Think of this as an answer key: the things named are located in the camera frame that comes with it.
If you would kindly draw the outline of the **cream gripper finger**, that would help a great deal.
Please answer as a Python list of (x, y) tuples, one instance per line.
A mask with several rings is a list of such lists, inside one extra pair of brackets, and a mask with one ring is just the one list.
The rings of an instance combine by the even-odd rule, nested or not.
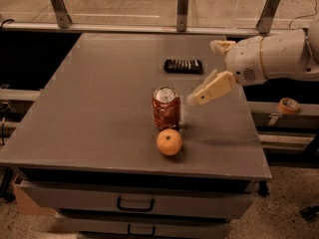
[(186, 102), (189, 106), (202, 106), (230, 93), (235, 86), (235, 76), (231, 72), (223, 71), (219, 73), (217, 69), (214, 69), (187, 96)]
[(209, 43), (211, 51), (218, 56), (224, 57), (228, 50), (235, 45), (234, 41), (213, 40)]

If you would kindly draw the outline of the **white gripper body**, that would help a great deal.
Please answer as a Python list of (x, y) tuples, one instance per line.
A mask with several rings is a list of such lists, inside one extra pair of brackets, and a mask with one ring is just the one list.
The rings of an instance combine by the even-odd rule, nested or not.
[(261, 65), (260, 36), (248, 38), (235, 43), (226, 53), (226, 69), (233, 73), (242, 86), (261, 85), (266, 82)]

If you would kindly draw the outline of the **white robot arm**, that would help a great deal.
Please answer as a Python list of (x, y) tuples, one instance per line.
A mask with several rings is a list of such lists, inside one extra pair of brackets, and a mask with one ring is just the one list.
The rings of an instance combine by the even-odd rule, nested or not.
[(296, 29), (273, 36), (255, 36), (209, 43), (224, 61), (225, 70), (208, 74), (186, 101), (201, 106), (218, 99), (237, 86), (262, 85), (272, 79), (316, 81), (319, 78), (319, 17), (308, 30)]

